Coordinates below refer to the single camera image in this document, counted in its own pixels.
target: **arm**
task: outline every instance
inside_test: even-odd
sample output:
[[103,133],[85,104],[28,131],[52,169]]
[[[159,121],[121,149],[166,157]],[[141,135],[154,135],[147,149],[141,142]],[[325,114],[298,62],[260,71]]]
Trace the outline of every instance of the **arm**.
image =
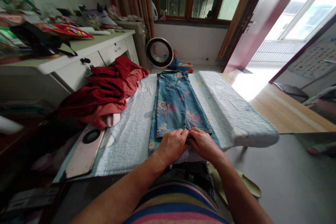
[[195,151],[218,171],[234,222],[273,223],[211,136],[198,128],[190,129],[189,134],[195,138],[190,139]]
[[159,149],[92,201],[71,224],[123,223],[152,183],[187,149],[188,130],[166,133]]

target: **drawer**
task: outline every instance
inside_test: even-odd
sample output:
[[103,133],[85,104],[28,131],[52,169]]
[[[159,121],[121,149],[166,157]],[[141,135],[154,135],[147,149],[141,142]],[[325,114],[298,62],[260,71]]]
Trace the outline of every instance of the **drawer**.
[[85,58],[89,59],[91,63],[82,63],[80,57],[78,57],[75,62],[55,71],[57,79],[65,82],[66,86],[73,91],[79,90],[89,82],[90,71],[87,68],[90,68],[90,65],[94,67],[105,66],[98,52],[94,52]]
[[120,40],[118,42],[109,45],[103,49],[99,50],[101,58],[103,59],[106,66],[109,66],[117,57],[122,55],[127,51],[127,45],[125,40]]

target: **forearm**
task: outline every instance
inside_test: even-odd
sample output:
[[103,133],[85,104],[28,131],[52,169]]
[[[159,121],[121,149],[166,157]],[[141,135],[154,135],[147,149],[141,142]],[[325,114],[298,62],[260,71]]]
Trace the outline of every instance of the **forearm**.
[[71,224],[123,223],[165,168],[154,153],[92,201]]
[[228,157],[221,155],[219,161],[213,165],[221,177],[235,223],[273,223],[239,177]]

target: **white cabinet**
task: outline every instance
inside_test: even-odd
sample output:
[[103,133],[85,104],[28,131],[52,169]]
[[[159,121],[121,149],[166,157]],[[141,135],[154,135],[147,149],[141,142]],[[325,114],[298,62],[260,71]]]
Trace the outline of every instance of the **white cabinet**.
[[135,45],[134,45],[133,37],[130,36],[130,37],[125,38],[125,41],[126,41],[126,45],[127,45],[129,58],[135,64],[139,65],[139,59],[138,59],[138,55],[137,55],[137,52],[136,52],[137,50],[136,50]]
[[94,67],[105,66],[98,52],[85,56],[85,58],[89,59],[90,63],[82,63],[81,58],[78,58],[77,61],[54,72],[54,76],[61,79],[70,91],[77,91],[89,82],[91,65]]
[[106,66],[109,66],[117,57],[127,51],[125,39],[99,49],[99,54]]
[[[78,54],[76,57],[32,58],[0,65],[0,99],[41,99],[57,108],[65,97],[88,83],[90,65],[108,66],[120,55],[139,64],[134,33],[134,30],[125,30],[108,36],[95,35],[94,40],[71,41],[72,49]],[[66,45],[61,49],[71,52]],[[82,63],[81,58],[89,59],[90,63]]]

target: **striped shirt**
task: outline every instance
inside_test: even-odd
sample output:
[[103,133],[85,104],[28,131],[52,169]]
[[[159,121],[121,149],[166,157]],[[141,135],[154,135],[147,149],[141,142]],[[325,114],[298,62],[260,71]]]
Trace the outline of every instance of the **striped shirt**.
[[125,223],[228,223],[198,186],[171,179],[150,188]]

